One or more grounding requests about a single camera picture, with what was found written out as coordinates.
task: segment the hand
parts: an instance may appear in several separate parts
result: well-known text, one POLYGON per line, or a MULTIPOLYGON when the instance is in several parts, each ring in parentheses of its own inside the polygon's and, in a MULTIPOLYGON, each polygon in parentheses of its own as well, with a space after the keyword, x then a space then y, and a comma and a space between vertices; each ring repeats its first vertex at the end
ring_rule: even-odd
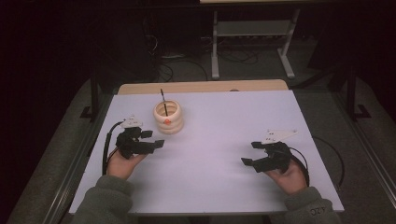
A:
POLYGON ((127 160, 122 157, 116 148, 110 153, 110 160, 107 163, 107 174, 126 180, 132 174, 136 165, 146 157, 147 155, 132 155, 131 158, 127 160))
POLYGON ((296 194, 307 188, 303 171, 294 160, 290 160, 289 169, 283 174, 278 170, 265 173, 288 195, 296 194))

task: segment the table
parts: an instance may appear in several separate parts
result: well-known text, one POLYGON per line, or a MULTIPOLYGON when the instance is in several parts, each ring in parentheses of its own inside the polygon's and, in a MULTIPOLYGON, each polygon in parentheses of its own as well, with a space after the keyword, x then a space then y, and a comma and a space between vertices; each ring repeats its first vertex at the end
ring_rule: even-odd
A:
MULTIPOLYGON (((310 167, 312 186, 332 201, 335 211, 343 211, 293 92, 286 87, 281 80, 128 84, 121 87, 120 94, 114 96, 108 109, 69 212, 76 212, 85 192, 101 176, 106 133, 116 122, 131 114, 143 121, 143 130, 154 131, 153 136, 144 141, 165 140, 163 148, 147 156, 129 179, 134 183, 132 214, 250 215, 286 211, 285 195, 278 186, 266 175, 257 174, 241 162, 242 157, 254 160, 266 157, 250 143, 261 141, 267 129, 298 131, 283 142, 304 154, 310 167), (183 84, 195 86, 195 89, 180 92, 177 86, 183 84), (248 90, 248 84, 252 84, 252 91, 248 90), (265 91, 257 90, 257 86, 262 86, 265 91), (159 87, 164 90, 167 100, 178 101, 183 109, 185 126, 177 134, 156 131, 152 110, 162 100, 159 87), (136 90, 139 89, 149 91, 138 91, 138 94, 136 90)), ((111 146, 115 146, 120 132, 121 127, 114 130, 111 146)))
POLYGON ((201 4, 211 4, 211 3, 274 3, 274 2, 295 2, 301 0, 200 0, 201 4))

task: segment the gray carpet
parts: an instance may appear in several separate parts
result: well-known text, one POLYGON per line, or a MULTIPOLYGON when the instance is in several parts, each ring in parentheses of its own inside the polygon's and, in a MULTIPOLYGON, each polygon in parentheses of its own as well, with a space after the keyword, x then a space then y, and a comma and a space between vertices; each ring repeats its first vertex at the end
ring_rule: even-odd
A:
MULTIPOLYGON (((230 63, 220 58, 220 79, 282 78, 287 81, 288 85, 295 85, 318 72, 306 68, 315 47, 315 41, 292 42, 288 55, 296 74, 293 80, 287 79, 284 75, 275 52, 276 43, 267 44, 265 47, 266 49, 255 48, 258 62, 253 64, 230 63)), ((234 56, 242 57, 241 52, 237 50, 227 53, 230 52, 234 56)), ((208 53, 201 57, 172 61, 167 65, 174 70, 173 81, 203 81, 211 71, 208 53)), ((168 77, 169 75, 162 73, 159 82, 168 77)), ((395 177, 395 123, 378 104, 371 89, 362 82, 358 82, 357 102, 364 104, 373 117, 359 119, 357 123, 351 122, 345 115, 343 107, 340 106, 343 104, 343 92, 336 95, 326 91, 327 81, 328 77, 325 77, 306 90, 295 91, 295 95, 311 133, 336 148, 345 163, 345 179, 338 194, 346 211, 341 213, 340 217, 344 223, 396 223, 395 207, 379 182, 355 128, 358 126, 364 132, 390 176, 395 177)), ((46 223, 59 220, 62 223, 70 222, 71 216, 66 213, 67 206, 73 199, 74 190, 78 186, 88 160, 85 153, 92 146, 90 144, 94 141, 95 132, 98 132, 95 127, 97 124, 79 117, 84 107, 91 103, 89 84, 87 81, 81 87, 66 111, 45 155, 14 209, 9 219, 10 223, 43 223, 44 220, 46 223), (84 155, 76 168, 72 160, 79 150, 84 150, 84 155), (71 166, 74 166, 76 170, 74 170, 75 175, 72 180, 69 180, 70 188, 62 189, 64 183, 67 182, 64 178, 70 174, 71 166), (58 210, 55 213, 49 212, 54 206, 53 203, 58 202, 61 202, 58 210)), ((106 111, 106 103, 111 96, 104 94, 101 96, 103 111, 106 111)), ((318 138, 315 138, 318 150, 336 185, 341 177, 341 163, 332 147, 318 138)))

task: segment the metal stand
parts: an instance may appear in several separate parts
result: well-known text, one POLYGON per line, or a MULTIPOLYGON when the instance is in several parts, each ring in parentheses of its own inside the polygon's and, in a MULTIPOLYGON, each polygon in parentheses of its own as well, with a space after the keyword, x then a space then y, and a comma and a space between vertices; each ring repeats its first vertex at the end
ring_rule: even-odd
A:
POLYGON ((347 75, 347 88, 346 88, 346 112, 353 121, 362 118, 370 118, 370 114, 364 105, 358 105, 361 113, 355 113, 355 90, 356 90, 356 73, 351 66, 350 72, 347 75))
POLYGON ((91 119, 91 122, 94 122, 99 111, 99 93, 98 93, 98 83, 96 81, 96 74, 94 72, 91 73, 91 106, 85 106, 81 115, 79 116, 82 119, 91 119))
POLYGON ((212 78, 215 80, 219 79, 218 36, 241 35, 285 36, 286 42, 277 52, 287 77, 295 78, 286 54, 288 53, 299 14, 300 9, 295 9, 292 19, 283 21, 218 21, 218 12, 215 11, 213 18, 212 78))

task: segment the black cable on floor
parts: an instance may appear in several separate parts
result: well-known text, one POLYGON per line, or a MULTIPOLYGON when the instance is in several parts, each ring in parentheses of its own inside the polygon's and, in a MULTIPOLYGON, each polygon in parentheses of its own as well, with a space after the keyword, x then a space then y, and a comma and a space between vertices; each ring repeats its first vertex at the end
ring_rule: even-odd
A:
POLYGON ((206 70, 200 64, 198 64, 198 63, 196 63, 194 61, 182 60, 182 61, 170 61, 170 62, 166 62, 166 63, 193 63, 193 64, 197 65, 198 67, 200 67, 202 69, 202 71, 204 72, 204 75, 205 75, 205 80, 208 81, 206 70))
POLYGON ((344 182, 344 176, 345 176, 345 164, 344 164, 343 158, 341 157, 341 154, 337 151, 337 149, 335 149, 334 146, 332 146, 332 144, 330 144, 329 142, 325 141, 324 139, 316 137, 316 136, 312 136, 312 137, 315 138, 315 139, 320 140, 321 142, 323 142, 324 144, 329 146, 335 152, 335 154, 337 155, 338 159, 340 160, 340 163, 341 163, 341 176, 340 176, 340 180, 339 180, 338 186, 337 186, 337 188, 339 190, 341 188, 341 185, 344 182))
POLYGON ((231 63, 255 64, 259 61, 259 57, 258 57, 259 53, 252 52, 252 54, 249 55, 246 51, 241 51, 241 52, 246 54, 247 57, 244 59, 240 59, 234 56, 232 53, 225 55, 226 53, 224 51, 219 51, 218 56, 222 58, 224 61, 228 61, 231 63), (254 61, 252 63, 248 63, 250 59, 254 59, 254 61))
POLYGON ((162 77, 162 76, 160 76, 160 77, 161 77, 165 82, 169 82, 170 80, 172 80, 172 79, 173 79, 173 76, 174 76, 174 71, 173 71, 173 69, 172 69, 170 66, 168 66, 168 65, 166 65, 166 64, 164 64, 164 63, 160 63, 159 66, 160 66, 160 68, 159 68, 160 72, 163 73, 163 74, 165 74, 165 75, 167 75, 167 76, 169 76, 169 78, 165 79, 165 78, 162 77), (164 71, 161 69, 161 66, 166 67, 166 68, 169 70, 170 73, 164 72, 164 71))

